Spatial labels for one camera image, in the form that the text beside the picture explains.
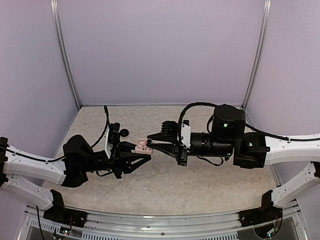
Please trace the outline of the pink round case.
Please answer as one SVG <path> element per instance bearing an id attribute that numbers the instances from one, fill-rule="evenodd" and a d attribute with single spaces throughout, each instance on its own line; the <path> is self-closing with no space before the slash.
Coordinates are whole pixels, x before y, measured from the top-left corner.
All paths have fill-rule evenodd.
<path id="1" fill-rule="evenodd" d="M 139 139 L 137 140 L 137 144 L 134 148 L 134 152 L 136 154 L 146 154 L 146 155 L 152 155 L 153 149 L 147 146 L 147 139 Z"/>

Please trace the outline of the black earbud charging case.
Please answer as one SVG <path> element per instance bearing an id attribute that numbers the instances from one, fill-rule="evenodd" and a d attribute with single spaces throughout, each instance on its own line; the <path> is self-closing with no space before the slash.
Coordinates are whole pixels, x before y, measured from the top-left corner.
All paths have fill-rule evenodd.
<path id="1" fill-rule="evenodd" d="M 129 130 L 126 128 L 121 129 L 119 133 L 120 133 L 120 136 L 123 138 L 128 137 L 130 134 Z"/>

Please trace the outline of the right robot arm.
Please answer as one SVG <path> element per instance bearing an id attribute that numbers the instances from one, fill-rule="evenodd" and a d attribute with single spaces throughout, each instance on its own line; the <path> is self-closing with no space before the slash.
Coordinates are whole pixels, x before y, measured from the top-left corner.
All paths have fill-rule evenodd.
<path id="1" fill-rule="evenodd" d="M 213 107 L 207 122 L 207 132 L 192 132 L 184 121 L 187 110 L 195 106 Z M 279 136 L 254 128 L 246 123 L 246 114 L 232 105 L 209 102 L 188 104 L 179 119 L 162 123 L 159 133 L 147 136 L 146 145 L 186 166 L 189 156 L 204 161 L 209 157 L 227 161 L 244 169 L 264 168 L 278 163 L 307 162 L 305 168 L 288 182 L 264 193 L 256 218 L 266 222 L 276 209 L 284 208 L 290 201 L 320 183 L 320 136 Z"/>

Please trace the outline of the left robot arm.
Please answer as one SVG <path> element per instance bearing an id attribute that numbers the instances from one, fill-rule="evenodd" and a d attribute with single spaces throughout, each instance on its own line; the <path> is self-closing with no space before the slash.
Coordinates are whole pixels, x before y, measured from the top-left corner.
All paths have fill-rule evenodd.
<path id="1" fill-rule="evenodd" d="M 23 197 L 41 210 L 49 210 L 63 223 L 70 218 L 70 211 L 64 207 L 62 195 L 28 181 L 27 177 L 77 188 L 88 181 L 89 172 L 107 171 L 121 179 L 122 174 L 132 173 L 152 158 L 152 151 L 137 152 L 136 145 L 126 141 L 118 141 L 109 151 L 94 151 L 79 134 L 63 145 L 63 154 L 61 159 L 28 155 L 1 137 L 0 189 Z"/>

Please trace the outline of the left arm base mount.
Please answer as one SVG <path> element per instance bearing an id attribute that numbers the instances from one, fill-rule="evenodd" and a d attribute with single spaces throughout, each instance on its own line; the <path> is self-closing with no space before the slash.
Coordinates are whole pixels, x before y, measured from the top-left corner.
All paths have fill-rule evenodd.
<path id="1" fill-rule="evenodd" d="M 50 208 L 44 211 L 43 217 L 56 223 L 83 228 L 87 221 L 88 213 L 69 208 Z"/>

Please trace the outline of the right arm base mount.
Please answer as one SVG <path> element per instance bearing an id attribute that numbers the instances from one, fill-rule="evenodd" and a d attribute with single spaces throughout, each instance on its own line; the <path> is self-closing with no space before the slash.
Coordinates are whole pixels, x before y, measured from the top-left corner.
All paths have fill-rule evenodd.
<path id="1" fill-rule="evenodd" d="M 283 209 L 271 207 L 262 210 L 260 207 L 257 207 L 248 210 L 242 210 L 238 214 L 240 218 L 240 224 L 244 228 L 279 220 L 283 217 Z"/>

